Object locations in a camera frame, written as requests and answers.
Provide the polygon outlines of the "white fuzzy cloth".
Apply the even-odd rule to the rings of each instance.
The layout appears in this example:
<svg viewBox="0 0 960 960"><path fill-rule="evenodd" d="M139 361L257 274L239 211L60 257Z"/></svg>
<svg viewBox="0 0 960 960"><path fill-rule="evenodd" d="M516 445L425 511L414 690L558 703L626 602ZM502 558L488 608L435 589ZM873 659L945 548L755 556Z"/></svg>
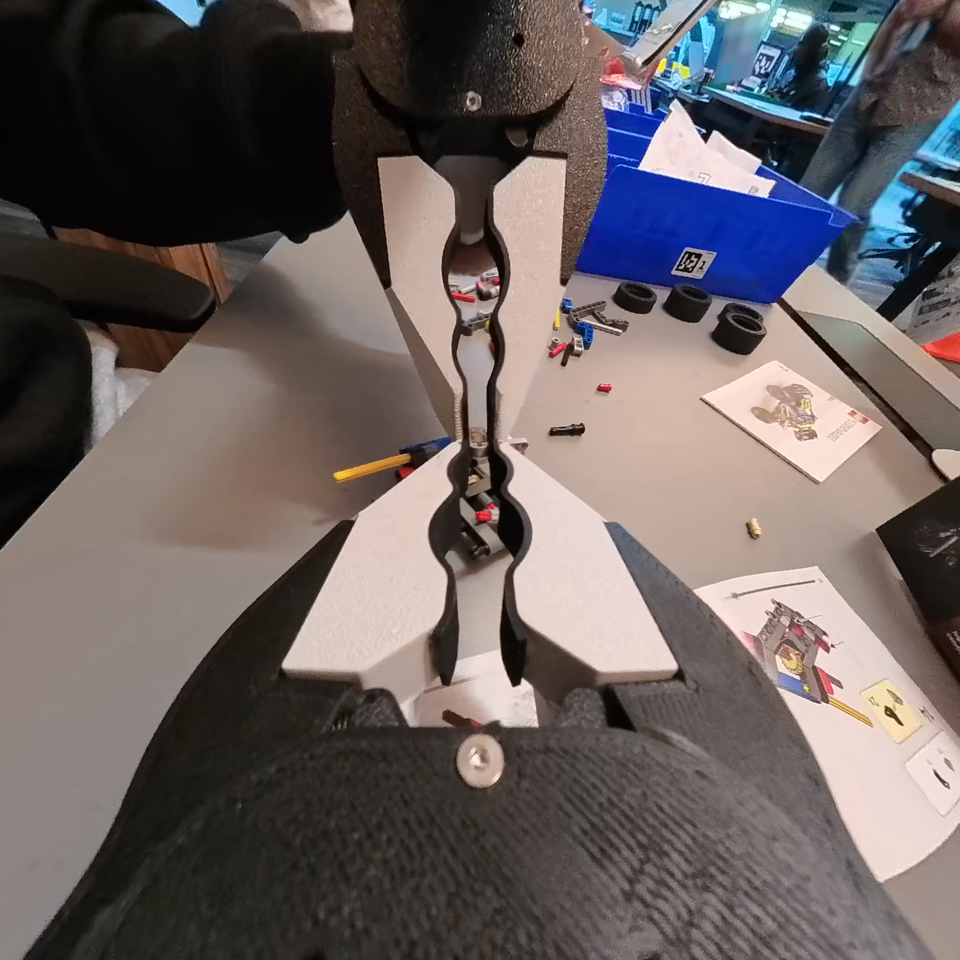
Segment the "white fuzzy cloth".
<svg viewBox="0 0 960 960"><path fill-rule="evenodd" d="M82 321L80 326L91 353L91 414L85 442L85 452L90 452L143 395L157 374L123 366L119 346L108 332L88 321Z"/></svg>

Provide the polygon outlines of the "white paper sheets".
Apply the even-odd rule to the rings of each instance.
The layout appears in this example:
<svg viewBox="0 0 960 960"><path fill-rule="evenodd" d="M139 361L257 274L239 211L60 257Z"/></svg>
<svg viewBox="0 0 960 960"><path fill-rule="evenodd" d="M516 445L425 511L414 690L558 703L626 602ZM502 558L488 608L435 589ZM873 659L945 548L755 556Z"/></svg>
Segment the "white paper sheets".
<svg viewBox="0 0 960 960"><path fill-rule="evenodd" d="M672 102L645 150L644 172L768 198L774 180L760 175L761 159L714 131L704 139L681 103Z"/></svg>

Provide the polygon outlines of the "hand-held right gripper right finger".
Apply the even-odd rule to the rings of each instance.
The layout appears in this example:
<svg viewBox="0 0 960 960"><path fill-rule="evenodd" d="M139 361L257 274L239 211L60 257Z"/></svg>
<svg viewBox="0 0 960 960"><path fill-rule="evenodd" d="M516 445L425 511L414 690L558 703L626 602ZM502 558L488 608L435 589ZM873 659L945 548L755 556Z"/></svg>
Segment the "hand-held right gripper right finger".
<svg viewBox="0 0 960 960"><path fill-rule="evenodd" d="M498 535L510 553L500 651L510 682L598 689L679 671L604 517L526 455L496 448Z"/></svg>

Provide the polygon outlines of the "black office chair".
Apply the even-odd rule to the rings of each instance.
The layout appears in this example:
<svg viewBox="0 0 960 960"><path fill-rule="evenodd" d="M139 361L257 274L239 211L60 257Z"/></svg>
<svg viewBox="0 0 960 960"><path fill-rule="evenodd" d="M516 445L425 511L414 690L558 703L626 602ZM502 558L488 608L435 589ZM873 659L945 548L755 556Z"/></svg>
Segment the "black office chair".
<svg viewBox="0 0 960 960"><path fill-rule="evenodd" d="M202 282L154 263L2 237L2 546L90 448L94 366L83 322L194 333L214 305Z"/></svg>

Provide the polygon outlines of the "partly built lego chassis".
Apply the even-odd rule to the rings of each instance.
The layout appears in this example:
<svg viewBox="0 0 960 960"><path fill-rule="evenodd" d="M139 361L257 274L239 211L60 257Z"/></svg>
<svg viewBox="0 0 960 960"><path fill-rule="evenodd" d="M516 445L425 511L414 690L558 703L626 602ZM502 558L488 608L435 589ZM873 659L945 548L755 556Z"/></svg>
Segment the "partly built lego chassis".
<svg viewBox="0 0 960 960"><path fill-rule="evenodd" d="M457 444L446 436L414 443L390 457L335 471L333 479L343 484L385 472L394 472L404 478L438 455L439 467L444 471L450 460L450 456L444 453L447 448L456 452ZM493 481L488 455L476 444L472 457L467 468L465 492L457 494L451 515L452 528L447 534L453 545L466 536L467 554L476 558L490 555L491 547L479 531L496 528L500 510L498 496L490 493ZM428 470L427 484L416 483L413 489L404 490L406 499L389 496L385 506L376 502L362 510L356 517L349 544L344 547L344 558L364 563L414 560L422 566L430 566L434 560L429 541L430 498L437 492L435 481L445 477L443 472L437 474L435 470Z"/></svg>

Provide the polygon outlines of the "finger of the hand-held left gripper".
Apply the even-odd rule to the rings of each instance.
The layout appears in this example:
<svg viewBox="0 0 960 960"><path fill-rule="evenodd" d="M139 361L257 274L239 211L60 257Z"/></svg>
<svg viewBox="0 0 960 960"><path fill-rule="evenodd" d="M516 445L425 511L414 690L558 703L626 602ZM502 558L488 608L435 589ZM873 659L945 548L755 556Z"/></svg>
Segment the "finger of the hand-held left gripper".
<svg viewBox="0 0 960 960"><path fill-rule="evenodd" d="M377 172L387 300L439 424L462 443L465 386L454 344L460 317L445 270L456 225L454 190L415 155L380 157Z"/></svg>
<svg viewBox="0 0 960 960"><path fill-rule="evenodd" d="M567 162L530 156L493 187L491 228L503 255L495 318L493 437L506 441L521 413L536 367L547 354L563 285Z"/></svg>

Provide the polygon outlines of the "closed instruction booklet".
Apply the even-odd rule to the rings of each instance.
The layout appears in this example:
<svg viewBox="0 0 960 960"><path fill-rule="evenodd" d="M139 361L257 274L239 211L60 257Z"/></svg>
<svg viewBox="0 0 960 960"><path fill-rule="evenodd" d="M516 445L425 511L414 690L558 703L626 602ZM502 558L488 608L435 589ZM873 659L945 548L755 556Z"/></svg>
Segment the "closed instruction booklet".
<svg viewBox="0 0 960 960"><path fill-rule="evenodd" d="M817 484L882 432L870 415L777 361L703 394L701 401Z"/></svg>

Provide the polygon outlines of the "dark background table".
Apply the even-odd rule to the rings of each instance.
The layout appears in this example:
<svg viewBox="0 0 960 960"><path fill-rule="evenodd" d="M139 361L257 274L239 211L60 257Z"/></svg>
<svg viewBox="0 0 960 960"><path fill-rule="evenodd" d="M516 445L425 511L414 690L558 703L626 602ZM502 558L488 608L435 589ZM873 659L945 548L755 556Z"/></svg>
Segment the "dark background table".
<svg viewBox="0 0 960 960"><path fill-rule="evenodd" d="M760 95L710 87L703 117L716 128L729 129L736 138L753 141L763 130L786 130L805 138L822 138L834 119L801 111Z"/></svg>

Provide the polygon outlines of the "blue storage bin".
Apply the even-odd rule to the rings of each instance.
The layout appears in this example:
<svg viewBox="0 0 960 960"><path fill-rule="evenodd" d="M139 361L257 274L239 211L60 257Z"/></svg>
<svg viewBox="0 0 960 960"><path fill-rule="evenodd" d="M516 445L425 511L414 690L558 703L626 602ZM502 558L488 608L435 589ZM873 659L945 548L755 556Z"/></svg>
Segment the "blue storage bin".
<svg viewBox="0 0 960 960"><path fill-rule="evenodd" d="M654 135L666 120L661 110L647 113L604 108L606 120L606 179L619 166L639 169Z"/></svg>
<svg viewBox="0 0 960 960"><path fill-rule="evenodd" d="M644 171L610 154L577 270L776 302L857 218L774 171L760 174L773 184L768 197Z"/></svg>

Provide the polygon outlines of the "black lego set box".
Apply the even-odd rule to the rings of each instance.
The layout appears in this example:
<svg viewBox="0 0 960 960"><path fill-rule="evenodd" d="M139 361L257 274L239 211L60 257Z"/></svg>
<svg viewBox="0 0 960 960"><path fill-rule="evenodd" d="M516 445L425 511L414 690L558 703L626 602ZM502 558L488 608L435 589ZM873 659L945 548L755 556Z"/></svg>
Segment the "black lego set box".
<svg viewBox="0 0 960 960"><path fill-rule="evenodd" d="M925 633L959 676L959 480L876 528Z"/></svg>

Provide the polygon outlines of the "dark flat panel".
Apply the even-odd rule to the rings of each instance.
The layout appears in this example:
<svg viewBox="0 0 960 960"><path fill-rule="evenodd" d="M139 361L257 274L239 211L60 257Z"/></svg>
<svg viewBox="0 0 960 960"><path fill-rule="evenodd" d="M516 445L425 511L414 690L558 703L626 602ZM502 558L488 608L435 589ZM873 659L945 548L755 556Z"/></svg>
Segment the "dark flat panel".
<svg viewBox="0 0 960 960"><path fill-rule="evenodd" d="M957 373L871 308L841 317L780 305L918 443L959 450Z"/></svg>

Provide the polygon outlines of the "open instruction booklet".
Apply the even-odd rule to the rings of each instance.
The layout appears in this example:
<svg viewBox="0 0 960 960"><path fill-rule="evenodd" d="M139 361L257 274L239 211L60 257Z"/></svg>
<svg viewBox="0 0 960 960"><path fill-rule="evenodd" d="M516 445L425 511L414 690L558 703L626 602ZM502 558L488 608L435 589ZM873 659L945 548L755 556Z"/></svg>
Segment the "open instruction booklet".
<svg viewBox="0 0 960 960"><path fill-rule="evenodd" d="M527 680L511 685L494 649L505 557L457 571L469 655L451 691L438 681L408 713L415 726L499 721L536 727L560 706ZM691 590L760 669L797 722L845 826L870 870L887 882L958 834L958 732L818 567L727 580ZM767 666L763 643L778 641Z"/></svg>

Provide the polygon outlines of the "pile of loose lego pieces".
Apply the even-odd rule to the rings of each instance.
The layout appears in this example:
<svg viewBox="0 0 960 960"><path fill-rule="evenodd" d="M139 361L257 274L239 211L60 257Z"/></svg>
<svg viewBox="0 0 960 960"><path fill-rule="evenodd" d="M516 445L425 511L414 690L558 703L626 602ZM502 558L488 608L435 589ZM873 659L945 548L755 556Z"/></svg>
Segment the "pile of loose lego pieces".
<svg viewBox="0 0 960 960"><path fill-rule="evenodd" d="M506 333L500 330L498 326L500 321L495 320L497 311L495 303L503 299L503 290L507 286L502 281L500 270L490 268L475 277L454 276L447 281L447 286L455 302L463 304L479 302L475 315L463 320L462 327L466 332L487 330L496 367L507 371L507 361L502 357ZM559 303L556 316L552 321L551 330L554 337L548 344L547 356L549 358L561 354L580 356L594 342L596 330L615 336L620 336L629 330L628 320L608 318L604 314L605 309L605 300L591 301L577 306L569 298L564 298Z"/></svg>

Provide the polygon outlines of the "wooden post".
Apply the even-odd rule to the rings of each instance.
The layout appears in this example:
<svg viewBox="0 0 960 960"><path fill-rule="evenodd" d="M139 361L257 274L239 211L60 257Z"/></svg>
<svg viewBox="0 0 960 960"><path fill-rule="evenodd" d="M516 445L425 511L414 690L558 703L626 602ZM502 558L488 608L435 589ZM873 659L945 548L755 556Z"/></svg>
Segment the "wooden post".
<svg viewBox="0 0 960 960"><path fill-rule="evenodd" d="M221 305L232 293L219 252L213 244L148 246L128 243L91 230L52 227L59 241L111 251L175 270L205 284ZM119 367L149 373L162 372L193 338L192 333L170 333L109 324L106 331L118 348Z"/></svg>

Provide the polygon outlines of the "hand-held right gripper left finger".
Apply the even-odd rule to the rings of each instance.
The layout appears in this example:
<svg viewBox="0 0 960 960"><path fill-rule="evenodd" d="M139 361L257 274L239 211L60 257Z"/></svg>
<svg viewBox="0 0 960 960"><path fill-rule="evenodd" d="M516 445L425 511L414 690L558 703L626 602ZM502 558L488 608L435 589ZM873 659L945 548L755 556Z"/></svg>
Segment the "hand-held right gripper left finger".
<svg viewBox="0 0 960 960"><path fill-rule="evenodd" d="M437 679L429 635L448 573L429 522L453 493L451 443L361 510L281 668L294 679L363 689L427 689Z"/></svg>

